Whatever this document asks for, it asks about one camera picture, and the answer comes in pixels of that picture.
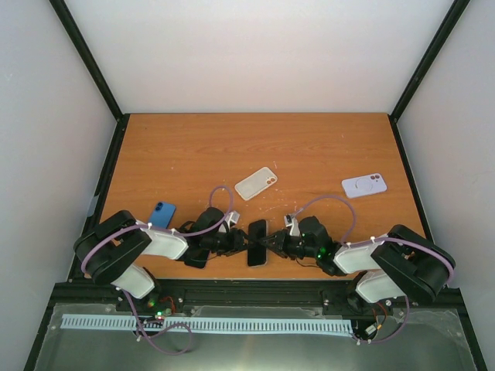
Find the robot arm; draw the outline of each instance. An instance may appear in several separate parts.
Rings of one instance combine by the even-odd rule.
[[[444,258],[452,269],[456,264],[445,251],[405,226],[394,226],[387,235],[372,237],[365,243],[342,245],[332,240],[315,216],[298,222],[294,216],[287,215],[286,229],[252,240],[233,227],[239,214],[232,212],[226,223],[215,230],[188,237],[188,232],[204,230],[223,215],[220,210],[210,207],[196,222],[189,223],[192,225],[189,230],[155,230],[142,224],[142,228],[120,235],[118,247],[114,241],[106,243],[89,260],[87,273],[95,284],[113,284],[141,299],[153,290],[155,283],[145,269],[133,264],[139,255],[168,257],[197,266],[192,262],[197,262],[202,253],[230,256],[256,243],[283,258],[315,258],[318,267],[330,276],[360,272],[350,282],[348,295],[350,306],[359,310],[370,303],[403,295],[420,304],[433,302],[449,279],[449,269],[424,249]],[[77,240],[74,244],[76,255],[82,261],[102,240],[136,223],[139,221],[129,211],[116,213]],[[407,246],[408,241],[421,245],[423,250]],[[206,263],[207,258],[203,260],[203,266]]]
[[[404,295],[419,304],[430,304],[449,279],[449,269],[425,250],[443,257],[452,269],[456,265],[444,250],[402,225],[394,226],[389,233],[376,239],[371,237],[365,243],[344,245],[332,241],[314,216],[297,222],[288,215],[285,225],[289,232],[277,232],[277,237],[267,237],[267,248],[291,259],[314,257],[316,264],[330,276],[360,272],[350,284],[353,288],[351,306],[352,303],[363,306],[364,301],[375,303]],[[407,242],[424,249],[409,247]]]

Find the black smartphone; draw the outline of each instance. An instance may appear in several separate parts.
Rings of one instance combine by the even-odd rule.
[[[249,237],[255,239],[263,238],[268,235],[268,222],[266,220],[258,220],[249,224],[247,229]],[[249,242],[247,249],[247,266],[259,267],[266,264],[267,250],[266,247],[259,243]]]

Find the clear phone case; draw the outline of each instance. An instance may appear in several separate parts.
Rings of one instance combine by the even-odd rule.
[[[244,201],[259,195],[268,187],[273,186],[278,178],[272,170],[267,167],[260,168],[256,173],[249,175],[235,185],[235,190]]]

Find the black metal frame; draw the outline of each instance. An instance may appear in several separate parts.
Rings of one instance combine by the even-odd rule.
[[[70,14],[65,1],[49,1],[117,121],[114,136],[111,140],[111,145],[95,191],[95,196],[98,197],[95,211],[92,216],[87,218],[86,223],[84,224],[85,232],[95,226],[101,218],[101,213],[104,208],[104,203],[130,115],[122,114],[109,86],[80,33],[77,24]],[[428,227],[425,211],[423,210],[404,145],[402,144],[398,130],[398,121],[468,4],[469,0],[453,1],[450,10],[447,12],[439,30],[435,34],[425,55],[422,57],[421,62],[413,73],[404,93],[401,95],[395,109],[389,116],[391,129],[394,133],[401,160],[405,167],[405,172],[408,177],[409,185],[411,186],[422,227],[425,231],[425,235],[430,240],[432,240],[432,234]],[[90,283],[89,280],[84,280],[79,267],[79,261],[74,259],[67,283],[55,285],[45,315],[43,316],[41,326],[39,327],[38,335],[36,336],[31,353],[29,354],[24,369],[25,371],[33,370],[36,365],[36,360],[41,345],[43,344],[47,326],[53,313],[53,306],[56,303],[116,302],[118,293],[114,288],[110,286],[98,287]],[[163,285],[170,289],[174,298],[181,298],[183,300],[181,309],[184,310],[191,305],[322,306],[324,312],[328,315],[337,314],[343,315],[345,318],[349,319],[362,319],[362,316],[350,315],[348,312],[343,312],[342,308],[325,306],[323,303],[323,298],[328,298],[329,295],[332,295],[335,291],[341,291],[349,281],[160,281],[163,281]],[[208,293],[207,298],[203,295],[204,292]],[[401,300],[395,301],[395,304],[400,306]],[[433,305],[420,306],[418,308],[450,308],[457,310],[468,339],[471,353],[475,359],[476,367],[480,370],[487,369],[471,321],[469,320],[463,297],[459,290],[443,289]]]

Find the wire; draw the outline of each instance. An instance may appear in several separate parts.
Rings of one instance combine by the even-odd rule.
[[[379,326],[379,322],[378,322],[378,317],[377,317],[377,311],[374,310],[374,308],[371,309],[371,311],[373,311],[373,317],[374,317],[374,321],[377,323],[377,326]]]
[[[404,330],[405,324],[408,322],[409,319],[409,299],[407,296],[405,296],[405,316],[402,320],[401,325],[394,331],[392,332],[389,336],[385,336],[383,339],[379,340],[371,340],[369,341],[369,344],[381,344],[382,342],[387,342],[388,340],[393,339],[395,336],[399,335],[402,330]],[[351,334],[351,337],[357,341],[358,344],[360,344],[361,339],[357,338],[354,334]]]
[[[227,209],[227,212],[224,214],[224,216],[214,225],[206,228],[205,230],[200,230],[199,232],[192,232],[192,233],[180,233],[180,232],[173,232],[173,234],[177,236],[182,236],[182,237],[193,237],[193,236],[199,236],[200,234],[208,233],[211,230],[214,230],[218,226],[220,226],[224,220],[227,218],[228,214],[230,211],[232,211],[232,206],[234,204],[234,195],[232,194],[232,191],[226,187],[225,185],[218,185],[217,187],[213,188],[213,190],[210,193],[210,199],[209,199],[209,204],[211,206],[212,200],[213,200],[213,194],[218,190],[218,189],[226,189],[227,192],[229,193],[229,207]],[[80,269],[83,271],[83,273],[87,273],[87,263],[90,261],[90,259],[107,243],[112,241],[113,239],[121,236],[124,233],[130,232],[132,230],[138,230],[141,228],[149,228],[151,230],[158,230],[159,232],[166,232],[166,233],[172,233],[171,230],[163,229],[163,228],[157,228],[153,227],[148,224],[135,224],[133,226],[128,226],[127,228],[123,228],[121,230],[118,230],[117,232],[111,234],[107,238],[103,239],[100,243],[98,243],[89,253],[87,253],[86,257],[83,259],[83,262],[80,265]]]
[[[219,257],[219,256],[220,256],[220,255],[215,255],[215,256],[213,256],[213,257],[209,257],[209,258],[208,258],[208,259],[206,259],[206,260],[193,259],[192,257],[190,257],[190,258],[189,258],[189,260],[192,260],[192,261],[197,261],[198,263],[203,263],[203,262],[205,262],[205,261],[210,261],[210,260],[212,260],[212,259],[214,259],[214,258],[216,258],[216,257]]]
[[[178,236],[182,236],[182,237],[193,237],[193,236],[199,236],[201,234],[205,234],[205,233],[208,233],[210,232],[211,230],[214,230],[215,228],[219,227],[222,225],[222,223],[224,222],[224,220],[227,218],[227,216],[230,214],[230,212],[232,211],[232,206],[234,206],[234,195],[232,194],[232,191],[230,190],[229,187],[225,186],[225,185],[217,185],[215,188],[213,188],[213,190],[211,191],[210,193],[210,198],[208,200],[208,204],[210,205],[211,207],[211,204],[212,204],[212,201],[213,201],[213,194],[218,190],[218,189],[225,189],[227,190],[227,192],[229,192],[229,207],[227,208],[227,212],[224,214],[224,216],[222,216],[222,219],[220,219],[218,222],[216,222],[214,225],[212,225],[211,227],[209,228],[206,228],[205,230],[200,230],[199,232],[192,232],[192,233],[175,233],[176,235]]]
[[[179,355],[184,354],[185,352],[187,352],[188,350],[191,349],[191,345],[193,344],[193,332],[191,331],[191,328],[188,325],[186,325],[185,323],[174,323],[173,325],[165,327],[163,330],[154,334],[153,336],[150,336],[146,333],[146,330],[143,327],[141,319],[139,318],[138,313],[136,311],[136,307],[134,306],[134,302],[132,301],[131,295],[126,290],[122,290],[122,292],[124,293],[125,297],[127,298],[128,302],[129,302],[129,306],[131,307],[132,314],[136,318],[136,323],[138,324],[138,330],[140,331],[142,337],[145,338],[146,341],[149,343],[149,345],[151,345],[153,348],[155,348],[159,352],[166,354],[167,356],[179,356]],[[157,336],[161,336],[161,335],[165,334],[167,331],[169,331],[171,328],[175,328],[175,327],[184,327],[187,330],[187,332],[189,333],[189,342],[187,343],[186,348],[184,348],[178,352],[169,352],[168,350],[164,350],[164,349],[158,347],[152,341],[152,338],[156,338]]]
[[[322,196],[318,196],[315,199],[312,199],[311,201],[309,201],[308,203],[306,203],[301,209],[297,210],[293,214],[293,216],[295,217],[298,214],[302,213],[304,210],[306,210],[306,208],[308,206],[312,205],[316,201],[320,201],[321,199],[338,199],[340,202],[345,203],[347,205],[347,207],[349,208],[349,210],[351,211],[351,213],[353,214],[353,223],[352,223],[352,225],[350,226],[349,230],[347,232],[345,232],[345,234],[340,239],[340,243],[342,245],[344,245],[344,243],[347,241],[347,237],[349,237],[350,233],[353,231],[354,227],[356,226],[356,211],[354,210],[354,208],[352,207],[352,205],[349,203],[349,201],[347,201],[346,199],[343,199],[342,197],[337,196],[337,195],[322,195]]]
[[[381,322],[381,325],[383,325],[385,323],[385,320],[387,319],[387,309],[385,309],[383,304],[381,304],[379,301],[377,301],[377,305],[381,308],[381,310],[384,313],[384,320]]]
[[[447,259],[445,259],[442,255],[440,255],[439,253],[437,253],[433,250],[430,250],[427,247],[424,247],[418,243],[414,243],[414,242],[407,241],[407,240],[402,240],[400,238],[393,238],[393,237],[377,237],[377,238],[373,239],[373,241],[374,242],[382,242],[383,241],[383,242],[401,243],[403,245],[410,246],[414,249],[422,251],[423,253],[431,255],[435,259],[439,260],[440,263],[445,265],[445,268],[447,268],[447,271],[449,272],[449,278],[447,279],[447,282],[445,284],[449,284],[450,281],[454,278],[454,275],[455,275],[454,268],[450,264],[450,262]],[[349,246],[350,247],[361,247],[361,246],[368,245],[369,243],[370,243],[370,241],[362,241],[362,242],[350,243]]]
[[[302,264],[297,258],[295,259],[295,262],[299,264],[301,267],[319,268],[316,264]]]
[[[176,312],[176,305],[174,304],[172,297],[166,296],[164,298],[161,298],[160,303],[165,303],[167,300],[170,300],[170,303],[172,304],[172,307],[170,309],[172,311],[172,314],[174,314]]]

